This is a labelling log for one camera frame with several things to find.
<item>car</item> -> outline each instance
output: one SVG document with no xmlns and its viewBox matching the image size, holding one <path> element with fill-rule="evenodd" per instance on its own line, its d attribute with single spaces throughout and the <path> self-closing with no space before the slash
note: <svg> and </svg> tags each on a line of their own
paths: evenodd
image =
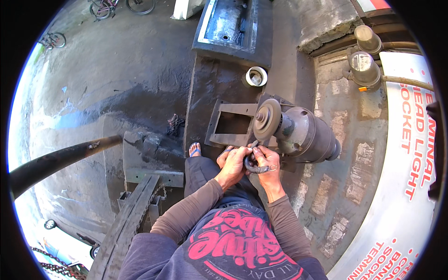
<svg viewBox="0 0 448 280">
<path fill-rule="evenodd" d="M 86 274 L 96 257 L 100 245 L 88 245 L 62 231 L 54 220 L 41 220 L 43 246 L 51 255 L 59 258 L 68 266 Z"/>
</svg>

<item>grinding wheel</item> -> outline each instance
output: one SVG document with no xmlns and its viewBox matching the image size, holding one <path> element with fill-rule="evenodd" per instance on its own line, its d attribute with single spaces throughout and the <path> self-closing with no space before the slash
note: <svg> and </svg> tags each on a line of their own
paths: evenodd
<svg viewBox="0 0 448 280">
<path fill-rule="evenodd" d="M 277 131 L 281 120 L 280 103 L 271 98 L 263 102 L 255 114 L 254 135 L 260 140 L 268 140 Z"/>
</svg>

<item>blue t-shirt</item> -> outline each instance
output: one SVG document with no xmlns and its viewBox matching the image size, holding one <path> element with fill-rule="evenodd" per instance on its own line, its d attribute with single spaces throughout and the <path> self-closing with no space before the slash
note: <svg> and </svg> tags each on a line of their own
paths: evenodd
<svg viewBox="0 0 448 280">
<path fill-rule="evenodd" d="M 297 263 L 281 249 L 265 211 L 237 204 L 212 209 L 181 246 L 157 233 L 139 233 L 121 266 L 121 280 L 326 280 L 315 258 Z"/>
</svg>

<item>brown sleeve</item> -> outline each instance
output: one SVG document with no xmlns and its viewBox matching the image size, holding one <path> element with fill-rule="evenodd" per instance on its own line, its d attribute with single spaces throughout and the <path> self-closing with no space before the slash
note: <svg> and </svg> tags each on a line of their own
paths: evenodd
<svg viewBox="0 0 448 280">
<path fill-rule="evenodd" d="M 221 185 L 211 179 L 196 192 L 174 204 L 151 228 L 178 243 L 223 196 Z"/>
<path fill-rule="evenodd" d="M 312 257 L 310 240 L 294 213 L 288 195 L 268 203 L 267 207 L 274 234 L 284 253 L 294 261 Z"/>
</svg>

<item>dark pants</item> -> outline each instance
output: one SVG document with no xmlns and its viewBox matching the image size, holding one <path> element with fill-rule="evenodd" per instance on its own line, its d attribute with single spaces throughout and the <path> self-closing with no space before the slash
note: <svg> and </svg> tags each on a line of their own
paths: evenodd
<svg viewBox="0 0 448 280">
<path fill-rule="evenodd" d="M 184 197 L 197 191 L 209 180 L 215 178 L 220 171 L 219 166 L 209 158 L 203 156 L 187 158 L 185 161 L 186 182 Z M 213 209 L 226 208 L 239 203 L 250 203 L 251 205 L 264 210 L 257 189 L 252 185 L 246 175 L 244 175 L 237 184 L 231 186 L 224 192 L 223 198 L 216 203 Z"/>
</svg>

